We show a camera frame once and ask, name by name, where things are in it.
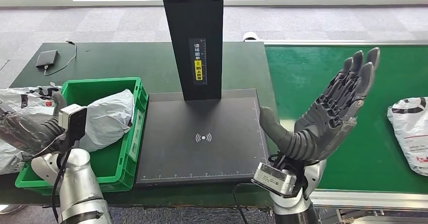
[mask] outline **yellow label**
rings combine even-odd
[[[195,60],[195,79],[202,80],[202,61]]]

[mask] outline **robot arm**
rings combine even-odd
[[[260,109],[260,125],[278,146],[272,166],[260,163],[253,183],[270,191],[277,223],[316,223],[309,199],[329,157],[355,127],[379,64],[380,50],[373,48],[363,62],[362,51],[344,62],[325,91],[295,123],[294,132],[275,120],[272,109]]]

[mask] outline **green table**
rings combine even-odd
[[[427,209],[428,178],[407,166],[386,119],[386,109],[402,98],[428,95],[428,46],[375,44],[381,45],[381,64],[370,97],[358,115],[357,127],[329,158],[320,189],[311,197],[320,207]],[[63,65],[72,57],[73,48],[65,43],[44,43],[11,87],[138,76],[149,93],[181,90],[170,43],[77,45],[77,60],[45,77],[34,67],[39,52],[57,49],[58,63]],[[227,42],[223,89],[256,88],[260,105],[277,106],[281,120],[293,121],[324,90],[346,57],[369,48],[360,42]],[[272,142],[268,147],[271,153],[276,152]],[[1,203],[49,203],[46,197],[15,188],[15,178],[16,174],[0,176]],[[228,184],[212,184],[104,196],[109,204],[121,206],[225,207],[234,205],[231,190]],[[259,188],[245,188],[238,195],[246,206],[271,204],[268,194]]]

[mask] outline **white plastic package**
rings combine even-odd
[[[48,91],[60,86],[0,89],[0,100],[35,122],[45,122],[54,113]],[[77,147],[88,152],[103,149],[130,130],[134,97],[130,90],[107,96],[87,106],[85,136]],[[0,175],[19,172],[31,155],[0,139]]]
[[[0,100],[29,119],[42,123],[52,117],[55,106],[50,96],[59,90],[61,86],[0,89]],[[30,154],[0,139],[0,175],[19,172],[23,161],[30,157]]]
[[[126,89],[94,101],[87,108],[85,136],[79,147],[93,152],[115,143],[130,130],[134,96]]]
[[[388,108],[395,137],[410,168],[428,176],[428,97],[402,99]]]

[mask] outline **scanning platform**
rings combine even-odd
[[[249,182],[269,155],[254,89],[224,90],[220,100],[149,96],[136,187]]]

